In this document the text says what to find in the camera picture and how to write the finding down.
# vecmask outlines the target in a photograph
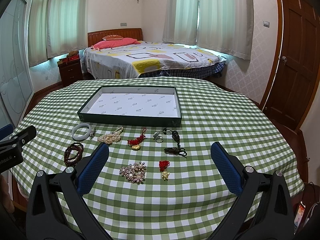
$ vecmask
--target pearl necklace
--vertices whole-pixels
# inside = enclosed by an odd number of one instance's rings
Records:
[[[118,142],[121,139],[120,133],[122,133],[122,131],[123,131],[123,127],[121,126],[120,128],[118,128],[114,132],[111,132],[111,133],[108,133],[105,135],[101,135],[100,137],[98,137],[97,141],[104,142],[106,144],[112,144],[113,142]]]

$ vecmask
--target person's hand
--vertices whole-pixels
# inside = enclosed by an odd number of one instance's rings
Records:
[[[14,205],[9,194],[9,185],[2,175],[0,175],[0,201],[8,213],[14,212]]]

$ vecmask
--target silver ring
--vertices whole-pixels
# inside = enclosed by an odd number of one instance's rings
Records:
[[[163,137],[162,137],[161,135],[158,135],[158,136],[156,137],[156,142],[157,142],[157,143],[162,143],[162,142],[163,142]]]
[[[88,128],[88,132],[85,135],[76,136],[75,135],[76,130],[78,130],[79,128],[83,128],[83,127]],[[72,135],[73,140],[75,140],[77,142],[81,142],[83,140],[88,139],[91,132],[92,132],[92,128],[88,123],[80,123],[72,129],[71,135]]]

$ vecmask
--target gold pendant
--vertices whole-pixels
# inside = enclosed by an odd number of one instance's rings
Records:
[[[133,145],[131,147],[131,149],[134,150],[134,151],[138,151],[140,148],[141,148],[141,146],[139,144],[138,145]]]
[[[166,181],[166,180],[168,180],[169,174],[170,174],[170,172],[163,171],[161,178],[164,179],[164,181]]]

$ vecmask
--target door frame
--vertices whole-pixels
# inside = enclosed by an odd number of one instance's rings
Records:
[[[266,90],[264,91],[263,97],[261,99],[260,105],[259,105],[259,109],[261,111],[263,111],[266,102],[268,100],[268,97],[270,95],[271,89],[272,89],[272,85],[273,82],[275,80],[276,77],[276,72],[278,69],[278,63],[280,61],[280,53],[281,53],[281,45],[282,45],[282,37],[283,37],[283,11],[282,11],[282,0],[277,0],[277,4],[278,4],[278,35],[277,35],[277,42],[276,42],[276,52],[275,52],[275,57],[273,60],[273,65],[271,68],[271,73],[269,76],[269,80],[267,83],[267,87]],[[319,81],[320,81],[320,64],[319,64],[319,69],[318,69],[318,74],[317,74],[317,78],[316,78],[316,83],[315,86],[313,88],[310,100],[308,102],[307,108],[305,109],[301,120],[299,122],[299,124],[297,125],[297,127],[295,128],[295,132],[298,132],[301,125],[303,124],[303,121],[305,120],[305,118],[307,117],[307,114],[311,108],[311,105],[313,103],[313,100],[316,96],[316,92],[318,90],[318,86],[319,86]]]

